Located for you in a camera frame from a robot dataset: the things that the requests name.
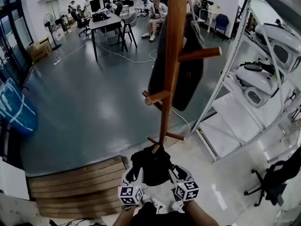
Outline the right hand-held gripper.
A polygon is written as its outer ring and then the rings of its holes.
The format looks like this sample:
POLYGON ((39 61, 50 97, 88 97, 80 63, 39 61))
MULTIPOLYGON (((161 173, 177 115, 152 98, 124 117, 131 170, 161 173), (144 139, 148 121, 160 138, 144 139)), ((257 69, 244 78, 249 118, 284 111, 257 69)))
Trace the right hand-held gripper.
POLYGON ((168 172, 170 181, 174 186, 172 191, 176 201, 191 201, 197 197, 199 186, 188 170, 174 165, 168 172))

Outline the black backpack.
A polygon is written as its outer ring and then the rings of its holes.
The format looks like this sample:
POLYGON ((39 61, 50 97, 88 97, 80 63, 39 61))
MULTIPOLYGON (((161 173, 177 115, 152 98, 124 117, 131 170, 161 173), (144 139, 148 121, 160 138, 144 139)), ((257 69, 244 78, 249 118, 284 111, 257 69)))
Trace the black backpack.
POLYGON ((143 169, 142 182, 148 186, 158 186, 171 177, 169 171, 176 171, 178 179, 186 179, 188 172, 178 165, 172 164, 171 156, 164 150, 163 146, 154 144, 146 147, 131 156, 132 167, 126 175, 128 182, 138 179, 140 169, 143 169))

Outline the wooden coat rack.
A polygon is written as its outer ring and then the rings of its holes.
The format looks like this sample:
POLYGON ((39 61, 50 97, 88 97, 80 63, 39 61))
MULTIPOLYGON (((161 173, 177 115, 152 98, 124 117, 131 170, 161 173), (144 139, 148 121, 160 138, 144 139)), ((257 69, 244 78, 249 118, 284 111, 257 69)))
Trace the wooden coat rack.
MULTIPOLYGON (((174 108, 172 103, 177 85, 180 62, 203 59, 206 63, 206 59, 222 55, 220 47, 205 48, 203 46, 202 49, 194 52, 183 51, 186 14, 189 13, 187 11, 188 8, 193 9, 192 0, 168 0, 168 12, 165 19, 165 21, 167 21, 167 28, 164 88, 161 92, 153 95, 150 95, 148 90, 143 92, 145 104, 154 105, 161 111, 159 141, 153 141, 153 145, 159 144, 163 146, 166 137, 179 140, 184 139, 183 136, 168 132, 169 118, 171 110, 174 108)), ((190 13, 193 14, 193 20, 197 22, 194 12, 191 11, 190 13)))

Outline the person's left forearm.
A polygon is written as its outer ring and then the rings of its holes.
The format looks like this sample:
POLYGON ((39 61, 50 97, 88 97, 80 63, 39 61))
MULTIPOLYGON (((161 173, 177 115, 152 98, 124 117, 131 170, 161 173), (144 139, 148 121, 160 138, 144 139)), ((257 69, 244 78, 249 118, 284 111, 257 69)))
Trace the person's left forearm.
POLYGON ((130 206, 120 212, 112 226, 130 226, 136 206, 130 206))

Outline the person's white right shoe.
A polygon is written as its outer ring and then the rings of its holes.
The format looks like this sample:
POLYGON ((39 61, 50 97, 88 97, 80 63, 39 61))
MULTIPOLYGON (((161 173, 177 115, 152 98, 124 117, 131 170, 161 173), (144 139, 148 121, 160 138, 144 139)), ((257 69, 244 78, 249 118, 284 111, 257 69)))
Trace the person's white right shoe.
POLYGON ((179 204, 176 201, 170 202, 169 211, 170 212, 184 213, 183 209, 179 206, 179 204))

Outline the person's white shoe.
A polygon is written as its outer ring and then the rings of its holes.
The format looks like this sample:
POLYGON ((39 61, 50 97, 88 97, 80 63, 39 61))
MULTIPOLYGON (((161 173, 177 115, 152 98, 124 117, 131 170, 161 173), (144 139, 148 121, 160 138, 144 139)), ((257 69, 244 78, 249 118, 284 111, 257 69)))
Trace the person's white shoe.
POLYGON ((179 204, 176 201, 170 202, 169 211, 170 212, 184 213, 183 209, 179 206, 179 204))
POLYGON ((142 206, 156 207, 156 204, 153 202, 152 198, 148 194, 143 194, 141 202, 142 206))

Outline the person's white left shoe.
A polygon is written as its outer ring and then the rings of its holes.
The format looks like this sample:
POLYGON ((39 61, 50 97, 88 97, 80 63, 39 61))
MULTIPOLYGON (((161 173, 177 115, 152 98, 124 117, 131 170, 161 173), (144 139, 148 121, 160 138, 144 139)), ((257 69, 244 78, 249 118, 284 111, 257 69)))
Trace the person's white left shoe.
POLYGON ((153 202, 152 198, 148 194, 143 194, 141 202, 142 206, 156 207, 156 204, 153 202))

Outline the wooden plank platform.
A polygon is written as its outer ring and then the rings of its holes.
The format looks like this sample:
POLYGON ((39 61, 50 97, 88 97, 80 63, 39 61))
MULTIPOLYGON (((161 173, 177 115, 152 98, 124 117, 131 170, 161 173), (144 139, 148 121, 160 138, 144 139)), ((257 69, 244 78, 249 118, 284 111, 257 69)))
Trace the wooden plank platform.
POLYGON ((101 218, 120 213, 118 186, 129 168, 124 156, 78 169, 29 178, 31 198, 41 216, 75 219, 101 218))

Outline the black office chair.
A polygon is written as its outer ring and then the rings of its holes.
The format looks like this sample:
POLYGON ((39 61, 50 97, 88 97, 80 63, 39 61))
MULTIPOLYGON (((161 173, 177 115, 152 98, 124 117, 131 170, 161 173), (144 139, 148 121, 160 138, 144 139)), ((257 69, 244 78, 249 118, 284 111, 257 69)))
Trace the black office chair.
POLYGON ((255 174, 260 182, 260 186, 251 192, 244 191, 244 195, 251 195, 260 192, 259 201, 254 204, 258 207, 263 198, 270 201, 272 205, 283 205, 282 194, 287 186, 287 180, 297 176, 301 169, 301 146, 286 161, 278 161, 266 169, 264 177, 252 169, 251 173, 255 174))

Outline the grey table with black legs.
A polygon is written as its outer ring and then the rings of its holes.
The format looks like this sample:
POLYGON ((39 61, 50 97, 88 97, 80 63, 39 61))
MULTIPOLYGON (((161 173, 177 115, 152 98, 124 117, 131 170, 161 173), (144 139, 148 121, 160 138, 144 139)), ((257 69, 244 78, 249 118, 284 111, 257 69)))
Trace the grey table with black legs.
POLYGON ((92 22, 89 27, 91 30, 91 34, 92 34, 92 43, 93 43, 93 49, 94 49, 94 55, 95 55, 95 59, 96 61, 98 61, 97 58, 97 51, 96 51, 96 41, 95 41, 95 30, 100 29, 100 28, 105 28, 109 25, 113 25, 113 27, 116 29, 118 29, 119 34, 121 36, 122 39, 122 48, 121 50, 123 51, 123 49, 127 50, 127 46, 126 46, 126 42, 125 42, 125 37, 123 32, 121 31, 121 18, 119 16, 117 16, 116 14, 111 14, 110 17, 106 20, 102 20, 102 21, 97 21, 97 22, 92 22))

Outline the large white appliance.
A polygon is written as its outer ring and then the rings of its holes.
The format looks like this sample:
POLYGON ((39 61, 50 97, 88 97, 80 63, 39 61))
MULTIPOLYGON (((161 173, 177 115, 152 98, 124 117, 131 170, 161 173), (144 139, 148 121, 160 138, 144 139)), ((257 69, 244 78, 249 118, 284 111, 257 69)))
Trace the large white appliance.
POLYGON ((268 23, 257 25, 253 39, 267 54, 270 54, 270 50, 264 32, 269 39, 278 66, 287 73, 294 72, 301 65, 301 40, 278 25, 268 23))

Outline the black swivel chair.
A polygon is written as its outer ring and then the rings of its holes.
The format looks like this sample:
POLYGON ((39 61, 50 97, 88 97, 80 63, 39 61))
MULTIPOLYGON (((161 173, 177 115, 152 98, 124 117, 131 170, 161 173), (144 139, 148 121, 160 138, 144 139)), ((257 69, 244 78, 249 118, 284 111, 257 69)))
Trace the black swivel chair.
POLYGON ((82 31, 79 33, 79 37, 81 34, 87 34, 87 31, 90 30, 89 28, 89 22, 90 22, 90 17, 86 16, 83 17, 80 22, 78 22, 78 28, 82 29, 82 31))

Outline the black bag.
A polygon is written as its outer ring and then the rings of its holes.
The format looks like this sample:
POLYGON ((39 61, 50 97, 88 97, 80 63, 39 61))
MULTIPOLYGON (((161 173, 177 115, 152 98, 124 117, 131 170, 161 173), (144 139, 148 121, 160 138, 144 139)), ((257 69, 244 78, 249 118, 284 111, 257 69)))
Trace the black bag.
POLYGON ((100 22, 100 21, 106 21, 106 20, 108 20, 110 18, 111 18, 110 16, 108 16, 108 15, 106 15, 104 13, 94 13, 92 15, 92 21, 94 23, 97 23, 97 22, 100 22))

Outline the black standing fan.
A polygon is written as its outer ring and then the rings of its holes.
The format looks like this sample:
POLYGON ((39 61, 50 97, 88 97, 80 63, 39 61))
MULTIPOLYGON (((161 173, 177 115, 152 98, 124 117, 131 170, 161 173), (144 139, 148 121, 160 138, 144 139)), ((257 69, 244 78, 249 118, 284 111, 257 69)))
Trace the black standing fan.
POLYGON ((52 37, 52 40, 54 43, 52 50, 54 51, 54 50, 59 49, 61 47, 61 44, 57 44, 56 40, 54 38, 54 32, 56 31, 56 23, 55 23, 54 17, 49 13, 45 14, 44 19, 43 19, 43 24, 44 24, 45 29, 48 32, 50 32, 50 34, 51 34, 51 37, 52 37))

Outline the glass entrance door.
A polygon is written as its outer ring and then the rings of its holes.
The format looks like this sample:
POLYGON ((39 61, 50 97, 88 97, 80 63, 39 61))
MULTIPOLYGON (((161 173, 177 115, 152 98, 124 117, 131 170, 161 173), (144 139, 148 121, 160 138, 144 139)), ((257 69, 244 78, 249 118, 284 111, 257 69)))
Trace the glass entrance door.
POLYGON ((0 0, 0 79, 22 84, 32 66, 26 49, 33 44, 21 0, 0 0))

